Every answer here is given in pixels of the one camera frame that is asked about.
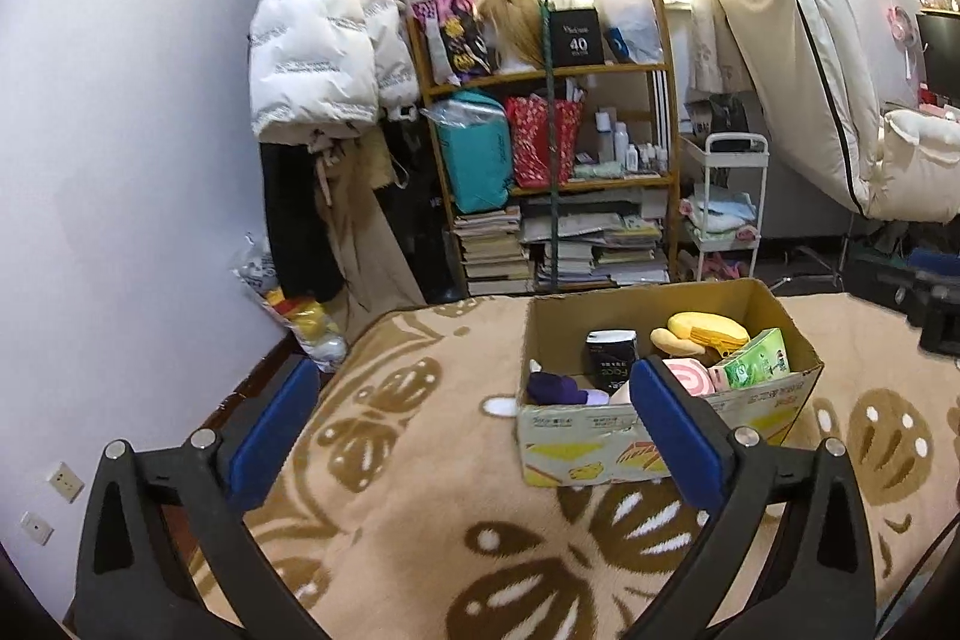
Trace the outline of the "green tissue pack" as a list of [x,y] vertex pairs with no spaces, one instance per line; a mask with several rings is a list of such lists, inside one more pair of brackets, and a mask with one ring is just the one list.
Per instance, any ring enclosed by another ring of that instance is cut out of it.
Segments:
[[718,392],[742,390],[791,374],[788,349],[779,328],[768,328],[709,369]]

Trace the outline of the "pink swirl plush cushion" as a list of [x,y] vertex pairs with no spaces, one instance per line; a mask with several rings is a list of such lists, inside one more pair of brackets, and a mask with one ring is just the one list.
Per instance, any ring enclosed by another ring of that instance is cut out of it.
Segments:
[[[709,396],[716,393],[716,385],[709,370],[698,359],[681,357],[680,359],[659,359],[672,372],[680,385],[692,396]],[[630,403],[630,386],[620,386],[610,397],[610,404]]]

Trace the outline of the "white cushion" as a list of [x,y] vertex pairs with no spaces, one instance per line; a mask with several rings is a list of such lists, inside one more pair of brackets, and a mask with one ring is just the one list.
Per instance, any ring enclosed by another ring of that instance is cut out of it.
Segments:
[[885,113],[872,169],[873,220],[949,224],[958,216],[958,124],[910,109]]

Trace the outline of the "white rolling cart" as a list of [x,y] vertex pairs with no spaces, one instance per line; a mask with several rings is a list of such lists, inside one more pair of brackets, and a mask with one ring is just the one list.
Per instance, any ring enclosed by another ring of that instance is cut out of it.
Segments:
[[700,178],[680,202],[682,229],[695,253],[686,253],[693,281],[752,278],[763,239],[770,145],[750,131],[683,138],[685,159]]

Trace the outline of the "beige patterned rug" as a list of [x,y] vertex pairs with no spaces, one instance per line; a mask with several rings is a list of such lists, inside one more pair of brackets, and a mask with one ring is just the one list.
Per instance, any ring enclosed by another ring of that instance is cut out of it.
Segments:
[[[889,599],[958,509],[958,365],[900,314],[757,281],[482,298],[382,317],[325,388],[245,519],[337,638],[619,638],[706,526],[633,417],[519,432],[527,372],[587,372],[601,328],[647,336],[679,312],[776,328],[789,380],[740,403],[771,442],[846,445]],[[651,468],[625,482],[620,468]]]

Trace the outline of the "yellow plush toy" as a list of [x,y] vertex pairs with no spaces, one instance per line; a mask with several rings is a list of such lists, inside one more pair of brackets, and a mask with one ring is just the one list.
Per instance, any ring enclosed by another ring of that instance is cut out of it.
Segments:
[[748,341],[745,326],[724,315],[679,312],[667,325],[649,333],[652,346],[670,357],[701,357],[709,351],[720,356],[735,353]]

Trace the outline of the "black monitor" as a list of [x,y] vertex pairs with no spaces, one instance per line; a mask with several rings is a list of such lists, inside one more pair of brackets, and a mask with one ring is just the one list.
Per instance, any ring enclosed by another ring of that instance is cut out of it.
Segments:
[[960,16],[946,10],[921,10],[918,29],[923,44],[926,85],[949,103],[960,92]]

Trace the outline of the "purple plush toy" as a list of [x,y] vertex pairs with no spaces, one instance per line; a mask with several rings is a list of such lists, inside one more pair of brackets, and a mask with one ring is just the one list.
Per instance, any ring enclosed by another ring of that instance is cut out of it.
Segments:
[[539,406],[605,406],[610,396],[596,388],[581,388],[574,378],[545,372],[532,359],[527,376],[527,396]]

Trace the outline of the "white folded mattress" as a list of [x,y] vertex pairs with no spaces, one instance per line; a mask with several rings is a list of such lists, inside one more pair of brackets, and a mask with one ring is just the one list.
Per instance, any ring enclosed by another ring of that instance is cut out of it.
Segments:
[[903,220],[850,0],[719,0],[786,164],[869,220]]

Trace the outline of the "wooden shelf unit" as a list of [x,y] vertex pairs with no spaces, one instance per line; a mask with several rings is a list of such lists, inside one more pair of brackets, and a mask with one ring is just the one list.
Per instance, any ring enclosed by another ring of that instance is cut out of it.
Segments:
[[[589,67],[554,67],[550,52],[550,10],[547,2],[540,3],[542,7],[542,29],[544,30],[545,71],[521,71],[521,73],[495,74],[485,76],[475,81],[469,81],[462,88],[504,88],[505,86],[523,85],[530,81],[544,81],[547,90],[547,149],[550,154],[550,169],[548,169],[548,187],[550,193],[551,240],[553,245],[558,241],[558,208],[560,208],[560,151],[562,151],[562,124],[556,119],[555,88],[558,78],[583,78],[583,76],[615,76],[615,74],[646,74],[647,81],[647,109],[644,112],[625,112],[625,117],[631,122],[647,122],[654,131],[654,146],[659,146],[667,152],[667,169],[665,174],[630,175],[621,179],[605,179],[605,181],[569,181],[563,185],[563,191],[594,191],[610,190],[610,188],[665,188],[669,191],[667,213],[665,213],[665,252],[669,263],[669,281],[679,279],[679,200],[680,200],[680,164],[679,164],[679,112],[677,112],[677,81],[675,81],[674,51],[670,41],[669,21],[667,21],[667,7],[664,0],[651,0],[656,25],[658,25],[659,42],[661,42],[662,57],[657,64],[603,64],[589,65]],[[434,81],[433,67],[427,49],[427,38],[415,16],[405,18],[410,46],[412,46],[413,63],[416,76],[420,81],[421,99],[423,106],[433,107],[436,101],[443,97],[452,96],[460,86]],[[454,230],[454,203],[452,202],[451,179],[449,179],[443,161],[443,151],[439,144],[436,128],[430,127],[431,144],[433,145],[436,170],[438,170],[441,184],[441,198],[446,211],[446,226],[452,236]]]

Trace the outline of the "black box with 40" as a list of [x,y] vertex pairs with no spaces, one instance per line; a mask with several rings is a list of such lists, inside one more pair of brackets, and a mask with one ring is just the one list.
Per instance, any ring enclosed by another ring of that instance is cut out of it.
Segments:
[[604,63],[601,20],[596,8],[550,13],[551,60],[555,67],[592,67]]

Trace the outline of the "red patterned bag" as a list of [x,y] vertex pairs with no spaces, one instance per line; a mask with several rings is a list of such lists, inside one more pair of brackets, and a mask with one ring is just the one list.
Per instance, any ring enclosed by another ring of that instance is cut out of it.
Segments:
[[[573,174],[583,104],[556,101],[555,142],[558,149],[556,182],[566,184]],[[506,119],[511,130],[512,175],[521,188],[548,188],[551,182],[548,103],[542,96],[510,97]]]

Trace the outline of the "wall socket lower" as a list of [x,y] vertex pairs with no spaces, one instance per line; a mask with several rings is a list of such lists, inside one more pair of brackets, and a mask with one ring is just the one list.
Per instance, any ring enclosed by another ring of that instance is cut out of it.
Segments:
[[26,512],[21,516],[20,526],[25,535],[32,542],[36,542],[37,546],[45,546],[53,533],[52,526],[34,512]]

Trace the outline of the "wall socket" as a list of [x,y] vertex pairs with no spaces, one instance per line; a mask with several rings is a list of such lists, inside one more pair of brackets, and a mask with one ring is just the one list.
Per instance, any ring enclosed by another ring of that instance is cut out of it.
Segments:
[[53,466],[46,482],[67,503],[75,502],[85,489],[85,481],[63,461]]
[[52,526],[34,512],[26,512],[21,516],[20,526],[25,535],[32,542],[36,542],[37,546],[45,546],[53,533]]

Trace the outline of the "wall socket upper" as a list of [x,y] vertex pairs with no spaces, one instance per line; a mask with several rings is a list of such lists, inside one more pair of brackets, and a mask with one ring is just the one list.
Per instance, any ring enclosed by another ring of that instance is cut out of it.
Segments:
[[63,461],[53,466],[46,482],[67,503],[75,502],[85,489],[85,481]]

